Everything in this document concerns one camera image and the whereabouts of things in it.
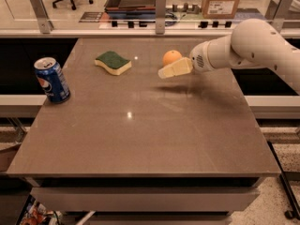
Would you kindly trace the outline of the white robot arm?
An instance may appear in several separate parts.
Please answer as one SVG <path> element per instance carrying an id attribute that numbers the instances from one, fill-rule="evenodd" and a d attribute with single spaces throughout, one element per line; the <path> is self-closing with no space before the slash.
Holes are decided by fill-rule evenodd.
<path id="1" fill-rule="evenodd" d="M 193 69 L 204 73 L 221 68 L 269 68 L 300 94 L 300 50 L 259 19 L 242 21 L 230 35 L 196 45 L 189 57 L 164 66 L 158 76 L 167 79 Z"/>

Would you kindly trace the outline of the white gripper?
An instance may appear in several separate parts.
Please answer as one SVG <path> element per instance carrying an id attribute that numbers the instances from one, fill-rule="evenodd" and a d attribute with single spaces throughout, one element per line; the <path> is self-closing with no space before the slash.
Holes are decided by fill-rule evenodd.
<path id="1" fill-rule="evenodd" d="M 189 74 L 193 68 L 199 72 L 212 71 L 224 67 L 224 46 L 216 39 L 196 45 L 189 58 L 182 57 L 158 71 L 160 79 Z"/>

